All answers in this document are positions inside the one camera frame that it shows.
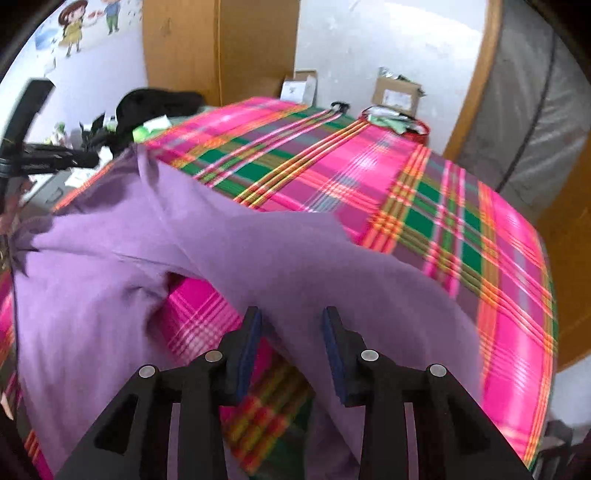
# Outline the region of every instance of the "wooden door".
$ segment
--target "wooden door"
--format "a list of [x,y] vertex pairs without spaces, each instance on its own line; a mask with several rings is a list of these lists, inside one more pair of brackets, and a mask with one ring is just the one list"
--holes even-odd
[[300,0],[221,0],[222,105],[279,97],[296,57]]
[[219,0],[144,0],[148,85],[220,105],[218,20]]
[[558,308],[558,368],[591,354],[591,135],[537,228],[546,242]]

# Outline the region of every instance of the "metal screw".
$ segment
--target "metal screw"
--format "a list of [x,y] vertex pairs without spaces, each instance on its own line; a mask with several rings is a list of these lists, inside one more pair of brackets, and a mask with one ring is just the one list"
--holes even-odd
[[156,373],[156,369],[152,365],[144,365],[139,369],[139,376],[142,378],[150,378]]
[[210,350],[205,354],[205,360],[211,363],[219,362],[223,358],[220,350]]
[[434,364],[431,365],[429,371],[431,372],[431,375],[433,375],[434,377],[445,377],[447,373],[447,368],[445,368],[443,365]]
[[366,362],[375,362],[379,355],[375,350],[364,350],[361,352],[361,358]]

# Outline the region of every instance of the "blue gripper pad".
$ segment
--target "blue gripper pad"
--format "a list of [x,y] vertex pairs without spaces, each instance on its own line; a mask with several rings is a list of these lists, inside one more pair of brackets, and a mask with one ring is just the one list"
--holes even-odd
[[335,384],[335,392],[340,402],[344,405],[347,399],[345,365],[339,352],[339,345],[337,344],[328,309],[324,309],[322,313],[322,333],[324,335],[324,344],[326,345],[326,354],[329,357],[333,383]]
[[255,366],[256,351],[261,341],[262,314],[258,308],[248,307],[241,329],[243,328],[247,328],[247,330],[245,332],[246,342],[242,350],[242,355],[238,361],[236,399],[239,402],[242,401],[248,392],[252,370]]

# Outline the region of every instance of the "cartoon boy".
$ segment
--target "cartoon boy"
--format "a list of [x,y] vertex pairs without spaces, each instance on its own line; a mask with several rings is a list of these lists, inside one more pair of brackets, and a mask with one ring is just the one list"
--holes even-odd
[[109,27],[109,35],[113,33],[113,29],[116,32],[119,31],[119,12],[121,11],[121,0],[103,0],[106,3],[105,15],[107,19],[107,26]]

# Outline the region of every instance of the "white wall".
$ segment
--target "white wall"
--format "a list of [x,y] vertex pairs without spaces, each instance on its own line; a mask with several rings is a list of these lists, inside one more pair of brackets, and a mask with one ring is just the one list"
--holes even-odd
[[296,69],[319,73],[318,106],[371,104],[378,68],[421,83],[417,116],[443,152],[478,58],[487,0],[302,0]]
[[[35,77],[43,77],[43,67],[37,61],[34,40],[30,39],[0,83],[2,132],[20,92]],[[56,89],[33,123],[30,141],[42,141],[58,122],[65,122],[71,131],[79,127],[79,122],[91,123],[102,112],[114,115],[126,93],[148,84],[141,25],[73,54],[59,62],[47,78]]]

